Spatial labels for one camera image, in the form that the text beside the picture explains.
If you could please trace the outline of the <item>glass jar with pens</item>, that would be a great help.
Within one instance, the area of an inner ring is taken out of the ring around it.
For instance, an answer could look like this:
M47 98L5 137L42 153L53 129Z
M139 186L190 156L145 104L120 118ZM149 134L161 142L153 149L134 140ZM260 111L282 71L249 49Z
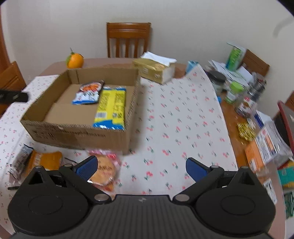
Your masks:
M250 117L255 111L267 84L267 81L259 73L253 72L252 76L253 80L250 82L248 89L241 94L234 106L236 113L244 118Z

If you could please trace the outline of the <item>left wooden chair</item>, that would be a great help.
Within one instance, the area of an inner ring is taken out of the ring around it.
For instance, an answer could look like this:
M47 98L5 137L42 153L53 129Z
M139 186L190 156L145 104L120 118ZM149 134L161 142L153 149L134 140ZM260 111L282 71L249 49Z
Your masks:
M25 80L18 64L14 61L1 73L1 90L22 91L25 87Z

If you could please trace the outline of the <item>white papers pile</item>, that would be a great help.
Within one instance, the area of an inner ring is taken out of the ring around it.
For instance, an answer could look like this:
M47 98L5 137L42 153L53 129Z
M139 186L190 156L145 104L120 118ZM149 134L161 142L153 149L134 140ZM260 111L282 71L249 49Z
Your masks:
M224 63L219 63L214 60L208 61L208 63L218 72L226 76L229 82L237 82L247 87L253 81L253 76L243 66L239 67L236 71L230 71L226 68Z

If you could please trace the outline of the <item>yellow blue biscuit pack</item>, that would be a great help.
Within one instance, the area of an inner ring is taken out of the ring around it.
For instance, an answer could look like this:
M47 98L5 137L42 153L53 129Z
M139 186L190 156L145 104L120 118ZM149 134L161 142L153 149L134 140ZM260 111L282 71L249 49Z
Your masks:
M126 88L104 87L99 97L93 127L100 129L125 129Z

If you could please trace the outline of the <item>gold tissue pack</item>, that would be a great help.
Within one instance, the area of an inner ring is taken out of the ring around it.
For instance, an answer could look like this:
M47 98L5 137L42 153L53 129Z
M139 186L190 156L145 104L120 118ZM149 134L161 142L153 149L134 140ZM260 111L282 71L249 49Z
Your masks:
M139 75L150 81L163 85L174 78L177 60L145 52L141 57L132 61Z

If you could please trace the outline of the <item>light blue box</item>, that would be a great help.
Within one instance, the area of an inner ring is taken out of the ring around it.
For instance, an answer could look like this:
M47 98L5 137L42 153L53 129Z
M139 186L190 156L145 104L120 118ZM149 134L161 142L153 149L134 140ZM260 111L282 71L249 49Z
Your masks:
M197 64L199 64L195 60L189 60L186 65L185 73L188 74Z

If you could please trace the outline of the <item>round cake clear packet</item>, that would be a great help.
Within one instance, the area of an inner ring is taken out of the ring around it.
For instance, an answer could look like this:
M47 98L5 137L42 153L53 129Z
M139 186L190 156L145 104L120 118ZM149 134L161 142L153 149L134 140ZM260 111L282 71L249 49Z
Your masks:
M122 152L109 149L90 149L87 153L89 156L96 156L98 161L98 168L88 182L114 198L115 180L120 172Z

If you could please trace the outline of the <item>orange fruit with leaf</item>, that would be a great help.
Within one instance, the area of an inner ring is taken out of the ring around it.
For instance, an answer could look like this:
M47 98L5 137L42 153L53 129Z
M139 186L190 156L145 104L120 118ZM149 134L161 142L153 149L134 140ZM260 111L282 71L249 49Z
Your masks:
M72 48L70 48L70 51L70 55L66 58L66 67L68 69L82 68L84 65L84 57L79 53L75 53Z

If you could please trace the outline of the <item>white blue fish snack bag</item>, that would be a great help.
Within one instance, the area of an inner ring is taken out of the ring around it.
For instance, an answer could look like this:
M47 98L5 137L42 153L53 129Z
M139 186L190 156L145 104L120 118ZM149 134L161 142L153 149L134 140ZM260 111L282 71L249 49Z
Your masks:
M97 104L100 92L104 86L104 81L91 82L82 85L72 100L73 105Z

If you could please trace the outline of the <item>cherry print tablecloth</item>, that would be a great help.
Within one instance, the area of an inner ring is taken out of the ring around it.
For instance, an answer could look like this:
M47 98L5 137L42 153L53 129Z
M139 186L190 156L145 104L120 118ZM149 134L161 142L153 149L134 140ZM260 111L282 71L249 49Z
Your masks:
M25 88L29 102L12 104L1 118L1 226L9 233L14 230L7 208L15 194L8 183L10 164L24 145L41 153L58 150L35 142L20 123L55 79L55 75L36 77ZM185 170L189 157L207 166L237 169L220 104L200 65L164 85L141 79L129 151L120 158L111 194L173 197L193 184Z

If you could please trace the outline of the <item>wooden chair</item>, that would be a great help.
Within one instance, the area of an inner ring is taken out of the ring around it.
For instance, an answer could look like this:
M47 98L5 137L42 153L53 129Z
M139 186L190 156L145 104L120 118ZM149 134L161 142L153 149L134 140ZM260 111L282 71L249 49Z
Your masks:
M264 62L249 49L246 50L246 53L240 63L240 66L243 66L250 73L256 72L263 77L267 75L270 69L269 64Z
M14 61L1 73L1 90L22 91L25 87L25 80L18 64Z
M134 57L139 56L139 42L143 41L143 53L148 51L150 22L107 22L107 56L111 58L111 40L115 40L115 57L120 58L121 40L125 41L125 58L129 58L131 41L134 42Z

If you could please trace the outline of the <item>open cardboard box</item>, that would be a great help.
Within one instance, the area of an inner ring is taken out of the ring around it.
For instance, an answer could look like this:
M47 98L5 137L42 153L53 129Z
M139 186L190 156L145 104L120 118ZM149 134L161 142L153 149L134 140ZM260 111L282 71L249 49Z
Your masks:
M126 88L123 130L93 127L98 106L72 104L80 86L99 80L111 88ZM127 154L139 86L140 77L134 68L67 70L36 99L20 122L39 143L73 149L113 149Z

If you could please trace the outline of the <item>far wooden chair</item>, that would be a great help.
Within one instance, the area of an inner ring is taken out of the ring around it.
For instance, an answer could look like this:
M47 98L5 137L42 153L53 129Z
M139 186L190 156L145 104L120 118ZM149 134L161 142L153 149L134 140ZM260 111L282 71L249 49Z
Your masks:
M148 51L150 22L107 22L107 56L111 58L111 40L115 40L115 57L120 58L121 40L125 41L125 58L129 58L131 41L134 42L134 57L139 56L139 42L143 41L143 53Z

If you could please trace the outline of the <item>dark brown jerky packet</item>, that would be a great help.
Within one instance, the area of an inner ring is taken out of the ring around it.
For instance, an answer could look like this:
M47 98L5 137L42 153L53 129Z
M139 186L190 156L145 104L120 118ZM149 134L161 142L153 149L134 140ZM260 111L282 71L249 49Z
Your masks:
M8 171L8 175L9 175L8 190L17 190L21 185L20 180L15 178L13 173L11 173L10 171Z

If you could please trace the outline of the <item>grey dark snack packet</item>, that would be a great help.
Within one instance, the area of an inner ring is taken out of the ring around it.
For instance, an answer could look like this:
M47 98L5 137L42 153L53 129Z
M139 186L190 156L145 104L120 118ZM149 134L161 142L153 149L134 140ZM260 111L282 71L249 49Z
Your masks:
M31 154L33 152L33 148L27 145L23 145L20 152L15 157L12 165L11 165L11 174L14 178L18 179L23 172L27 161L29 160Z

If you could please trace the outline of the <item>orange square snack packet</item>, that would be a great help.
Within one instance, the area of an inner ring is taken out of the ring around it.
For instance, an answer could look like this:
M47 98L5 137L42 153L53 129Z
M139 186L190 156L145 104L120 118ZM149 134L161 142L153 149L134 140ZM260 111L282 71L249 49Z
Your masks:
M31 170L40 165L45 168L45 170L58 170L62 161L62 153L60 151L51 153L39 153L33 151L24 170L24 176L29 175Z

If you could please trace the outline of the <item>black lid glass jar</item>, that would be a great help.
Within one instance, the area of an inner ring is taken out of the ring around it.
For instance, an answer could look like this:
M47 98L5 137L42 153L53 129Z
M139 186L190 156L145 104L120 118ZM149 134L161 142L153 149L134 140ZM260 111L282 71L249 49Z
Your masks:
M220 95L223 91L224 84L226 82L226 77L218 71L210 71L207 73L212 86L216 92L216 95Z

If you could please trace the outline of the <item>gold ornament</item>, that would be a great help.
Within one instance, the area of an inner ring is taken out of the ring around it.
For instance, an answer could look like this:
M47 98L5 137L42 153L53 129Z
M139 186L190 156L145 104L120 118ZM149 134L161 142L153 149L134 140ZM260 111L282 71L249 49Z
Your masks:
M239 136L246 141L252 141L256 136L255 131L252 129L252 127L250 127L248 123L237 124L237 129L239 132Z

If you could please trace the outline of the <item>green white carton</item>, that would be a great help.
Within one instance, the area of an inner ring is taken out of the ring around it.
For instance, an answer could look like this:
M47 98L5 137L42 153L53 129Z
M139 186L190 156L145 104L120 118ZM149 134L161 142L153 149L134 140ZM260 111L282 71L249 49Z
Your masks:
M226 62L226 68L229 71L236 71L243 60L246 48L227 42L228 45L232 46L232 50L229 54L228 60Z

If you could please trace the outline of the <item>right wooden chair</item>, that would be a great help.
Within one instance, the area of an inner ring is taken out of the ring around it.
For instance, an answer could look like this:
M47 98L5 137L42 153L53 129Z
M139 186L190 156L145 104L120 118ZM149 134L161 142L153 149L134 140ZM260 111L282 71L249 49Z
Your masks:
M243 66L250 73L256 72L263 77L267 75L270 69L269 64L264 62L249 49L246 50L246 53L240 63L240 66Z

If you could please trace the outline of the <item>green lid bottle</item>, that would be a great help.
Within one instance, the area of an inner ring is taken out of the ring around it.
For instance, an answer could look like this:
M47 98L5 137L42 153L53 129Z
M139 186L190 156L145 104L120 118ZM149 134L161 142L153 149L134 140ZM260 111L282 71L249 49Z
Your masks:
M227 91L227 95L225 96L225 101L227 103L234 103L238 98L239 94L244 91L244 87L238 82L232 82L229 90Z

